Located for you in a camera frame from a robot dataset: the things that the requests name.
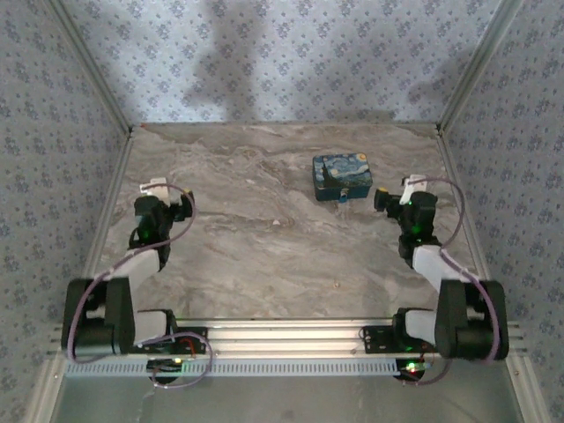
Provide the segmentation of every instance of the blue floral wallpaper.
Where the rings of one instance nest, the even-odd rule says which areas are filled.
[[[69,279],[93,239],[123,135],[56,23],[0,2],[0,421],[20,421]]]
[[[63,0],[139,122],[436,122],[499,0]]]
[[[525,2],[448,134],[493,275],[564,421],[564,4]]]

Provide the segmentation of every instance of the marble surface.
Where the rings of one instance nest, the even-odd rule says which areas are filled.
[[[431,125],[165,124],[132,136],[100,269],[127,248],[140,183],[166,176],[193,189],[199,210],[167,267],[135,292],[142,308],[177,317],[358,317],[436,305],[434,289],[398,256],[399,226],[373,209],[376,187],[401,193],[405,175],[445,175]],[[315,200],[311,160],[338,152],[367,155],[367,199]],[[435,231],[446,240],[454,196],[448,186],[429,188],[439,196]],[[471,267],[463,234],[449,251]]]

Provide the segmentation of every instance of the starry night box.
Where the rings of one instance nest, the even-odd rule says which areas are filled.
[[[366,198],[372,174],[363,152],[315,156],[313,160],[315,198],[318,201]]]

